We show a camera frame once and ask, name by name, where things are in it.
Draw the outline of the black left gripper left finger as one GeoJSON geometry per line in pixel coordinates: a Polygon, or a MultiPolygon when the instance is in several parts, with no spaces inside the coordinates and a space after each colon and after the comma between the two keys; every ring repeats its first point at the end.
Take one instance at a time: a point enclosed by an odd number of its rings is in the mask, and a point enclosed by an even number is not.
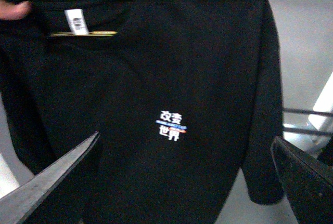
{"type": "Polygon", "coordinates": [[[99,137],[93,133],[1,198],[1,223],[79,223],[97,173],[99,137]]]}

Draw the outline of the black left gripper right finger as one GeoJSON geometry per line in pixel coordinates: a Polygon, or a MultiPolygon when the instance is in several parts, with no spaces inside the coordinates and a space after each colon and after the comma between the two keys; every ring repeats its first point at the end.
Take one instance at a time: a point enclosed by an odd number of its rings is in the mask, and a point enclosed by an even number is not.
{"type": "Polygon", "coordinates": [[[298,223],[332,223],[332,167],[282,137],[271,154],[287,200],[298,223]]]}

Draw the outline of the person's hand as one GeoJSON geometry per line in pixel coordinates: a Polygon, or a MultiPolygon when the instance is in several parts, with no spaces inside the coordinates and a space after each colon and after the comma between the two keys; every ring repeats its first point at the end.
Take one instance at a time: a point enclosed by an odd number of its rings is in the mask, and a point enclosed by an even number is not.
{"type": "Polygon", "coordinates": [[[32,10],[30,2],[22,2],[17,5],[1,0],[1,20],[15,21],[25,18],[32,10]]]}

